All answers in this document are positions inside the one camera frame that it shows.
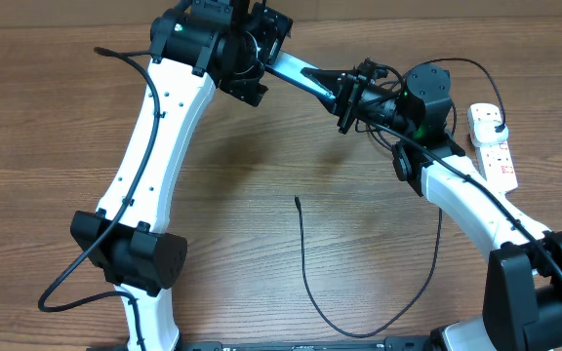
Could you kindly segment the blue-screen smartphone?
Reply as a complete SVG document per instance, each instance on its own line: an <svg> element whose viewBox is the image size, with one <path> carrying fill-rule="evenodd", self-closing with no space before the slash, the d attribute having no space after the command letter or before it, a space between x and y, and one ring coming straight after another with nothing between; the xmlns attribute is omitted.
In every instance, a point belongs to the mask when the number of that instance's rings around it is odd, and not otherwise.
<svg viewBox="0 0 562 351"><path fill-rule="evenodd" d="M273 64L265 67L267 73L307 92L319 99L330 102L335 96L326 88L323 88L312 79L302 73L304 68L317 69L316 66L294 57L286 52L280 51Z"/></svg>

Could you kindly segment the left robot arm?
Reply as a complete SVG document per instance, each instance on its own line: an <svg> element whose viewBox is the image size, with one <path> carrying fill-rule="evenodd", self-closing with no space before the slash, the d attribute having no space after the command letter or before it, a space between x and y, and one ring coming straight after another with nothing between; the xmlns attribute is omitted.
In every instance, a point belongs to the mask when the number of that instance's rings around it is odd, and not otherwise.
<svg viewBox="0 0 562 351"><path fill-rule="evenodd" d="M184 1L150 28L146 95L121 165L73 239L113 285L126 311L129 350L174 350L172 285L187 253L168 231L174 188L194 129L216 91L261 102L292 20L263 3Z"/></svg>

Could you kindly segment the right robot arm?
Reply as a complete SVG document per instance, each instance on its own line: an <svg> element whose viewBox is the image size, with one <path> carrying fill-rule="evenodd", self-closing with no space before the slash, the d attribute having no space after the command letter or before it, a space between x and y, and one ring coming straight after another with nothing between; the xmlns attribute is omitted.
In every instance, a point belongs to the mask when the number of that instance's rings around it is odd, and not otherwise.
<svg viewBox="0 0 562 351"><path fill-rule="evenodd" d="M312 93L346 132L361 121L396 137L397 177L447 214L486 257L479 317L428 336L394 337L391 346L422 350L553 350L562 347L562 231L513 206L475 169L447 128L452 108L448 71L429 61L398 74L364 61L349 71L305 67Z"/></svg>

